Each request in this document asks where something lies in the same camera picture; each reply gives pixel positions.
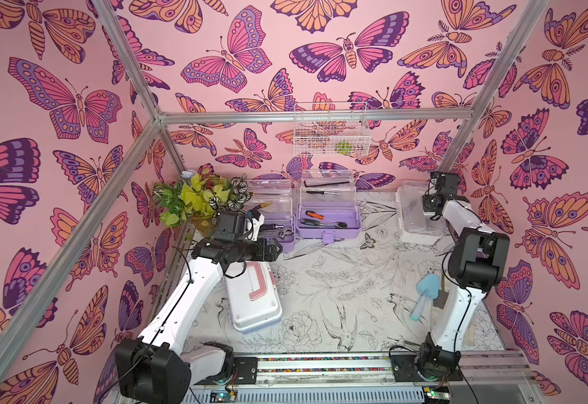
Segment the blue white toolbox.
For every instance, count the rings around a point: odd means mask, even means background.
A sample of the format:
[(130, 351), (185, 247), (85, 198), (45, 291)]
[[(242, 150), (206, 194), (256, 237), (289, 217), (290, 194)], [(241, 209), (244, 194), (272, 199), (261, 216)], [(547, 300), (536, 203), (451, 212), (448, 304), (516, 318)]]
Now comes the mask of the blue white toolbox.
[(226, 278), (230, 321), (239, 333), (252, 333), (282, 319), (282, 304), (275, 276), (266, 262), (247, 262), (230, 267)]

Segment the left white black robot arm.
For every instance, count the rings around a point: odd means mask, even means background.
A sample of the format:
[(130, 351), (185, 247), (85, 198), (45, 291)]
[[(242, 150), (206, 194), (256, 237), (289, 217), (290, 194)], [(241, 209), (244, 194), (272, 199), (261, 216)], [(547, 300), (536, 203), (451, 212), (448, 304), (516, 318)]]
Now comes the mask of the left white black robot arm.
[(203, 381), (222, 384), (227, 396), (241, 372), (233, 348), (207, 342), (184, 355), (198, 314), (215, 287), (224, 281), (233, 328), (253, 332), (282, 318), (282, 303), (270, 264), (283, 247), (259, 236), (265, 215), (224, 211), (210, 237), (201, 239), (186, 259), (186, 274), (159, 313), (136, 338), (124, 338), (115, 349), (121, 396), (139, 403), (181, 403), (191, 387)]

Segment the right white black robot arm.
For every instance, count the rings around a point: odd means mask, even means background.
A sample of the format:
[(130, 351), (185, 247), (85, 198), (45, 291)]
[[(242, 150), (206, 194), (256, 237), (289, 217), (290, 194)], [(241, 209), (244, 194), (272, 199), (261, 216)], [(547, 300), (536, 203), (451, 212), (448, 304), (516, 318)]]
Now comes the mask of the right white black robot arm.
[(468, 199), (457, 193), (458, 185), (457, 174), (432, 172), (422, 197), (430, 219), (445, 220), (456, 235), (442, 262), (443, 276), (451, 287), (447, 303), (442, 318), (420, 345), (416, 360), (418, 373), (427, 381), (445, 380), (456, 372), (467, 328), (479, 304), (504, 276), (510, 244), (507, 235), (479, 218)]

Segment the white clear-lid toolbox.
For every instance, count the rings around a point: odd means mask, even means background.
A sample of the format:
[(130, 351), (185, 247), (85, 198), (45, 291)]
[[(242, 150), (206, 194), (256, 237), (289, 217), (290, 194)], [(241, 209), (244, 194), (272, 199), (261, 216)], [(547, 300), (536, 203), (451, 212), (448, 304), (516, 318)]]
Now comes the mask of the white clear-lid toolbox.
[(424, 212), (422, 197), (428, 190), (427, 183), (405, 180), (396, 192), (398, 211), (398, 235), (401, 242), (432, 246), (447, 234), (443, 219), (430, 220)]

